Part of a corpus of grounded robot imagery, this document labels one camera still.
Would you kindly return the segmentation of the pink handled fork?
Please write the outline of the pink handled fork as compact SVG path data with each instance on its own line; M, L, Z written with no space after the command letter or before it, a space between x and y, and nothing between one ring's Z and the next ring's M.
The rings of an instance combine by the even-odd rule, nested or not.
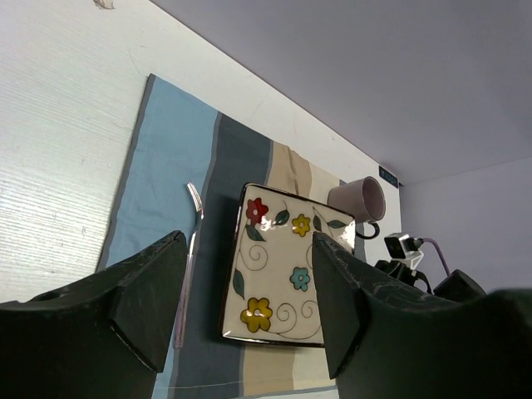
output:
M185 339L185 326L187 318L187 310L190 300L190 289L192 285L193 278L193 268L194 268L194 251L195 251L195 241L197 233L200 230L200 226L204 220L204 206L200 196L200 193L196 189L194 183L189 181L186 184L186 188L189 191L190 197L195 207L195 226L193 228L192 234L190 236L190 243L188 247L186 267L185 267L185 276L181 287L180 293L180 302L177 309L177 318L175 323L175 338L174 338L174 349L180 349L183 347L183 342Z

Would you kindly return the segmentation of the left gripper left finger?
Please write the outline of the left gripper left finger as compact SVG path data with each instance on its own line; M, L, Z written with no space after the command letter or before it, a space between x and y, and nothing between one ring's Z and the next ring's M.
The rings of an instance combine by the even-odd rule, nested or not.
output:
M64 287L1 306L4 398L149 398L165 366L187 258L174 231Z

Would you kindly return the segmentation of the square floral plate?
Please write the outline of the square floral plate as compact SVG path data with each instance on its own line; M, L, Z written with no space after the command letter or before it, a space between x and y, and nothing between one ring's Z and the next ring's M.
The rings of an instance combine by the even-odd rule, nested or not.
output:
M355 247L355 219L264 185L241 192L220 330L243 342L322 347L313 278L313 234Z

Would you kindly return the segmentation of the striped cloth placemat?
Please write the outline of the striped cloth placemat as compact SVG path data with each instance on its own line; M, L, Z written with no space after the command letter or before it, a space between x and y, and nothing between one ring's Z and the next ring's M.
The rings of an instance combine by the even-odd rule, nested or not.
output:
M185 342L169 349L156 398L322 398L336 389L321 348L249 345L220 335L239 196L247 183L322 202L341 180L150 76L100 265L128 258L174 229L196 238Z

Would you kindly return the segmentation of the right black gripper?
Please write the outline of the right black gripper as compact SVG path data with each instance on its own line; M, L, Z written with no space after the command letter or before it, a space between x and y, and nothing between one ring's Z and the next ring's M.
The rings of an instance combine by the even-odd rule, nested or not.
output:
M485 290L471 277L460 270L454 270L442 282L431 287L427 276L423 272L412 271L399 261L388 262L379 260L375 268L406 285L415 286L416 282L423 282L426 292L434 296L485 296Z

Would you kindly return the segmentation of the purple ceramic mug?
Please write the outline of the purple ceramic mug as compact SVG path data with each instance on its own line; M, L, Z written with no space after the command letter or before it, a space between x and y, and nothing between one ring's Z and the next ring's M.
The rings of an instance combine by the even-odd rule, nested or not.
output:
M357 233L360 239L375 239L380 234L378 222L384 218L387 205L382 187L375 178L367 176L331 189L327 205L350 214L357 223L373 227L372 235Z

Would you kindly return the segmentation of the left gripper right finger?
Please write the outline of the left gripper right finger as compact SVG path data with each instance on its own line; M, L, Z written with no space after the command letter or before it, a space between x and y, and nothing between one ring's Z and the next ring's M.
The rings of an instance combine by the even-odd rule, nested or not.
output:
M342 398L528 398L531 292L453 302L313 236L329 375Z

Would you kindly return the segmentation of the right blue table label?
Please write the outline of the right blue table label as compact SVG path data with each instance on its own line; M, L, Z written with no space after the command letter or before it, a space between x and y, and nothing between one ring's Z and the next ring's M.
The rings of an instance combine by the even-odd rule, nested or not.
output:
M399 188L400 183L398 178L382 166L379 166L379 176L390 185Z

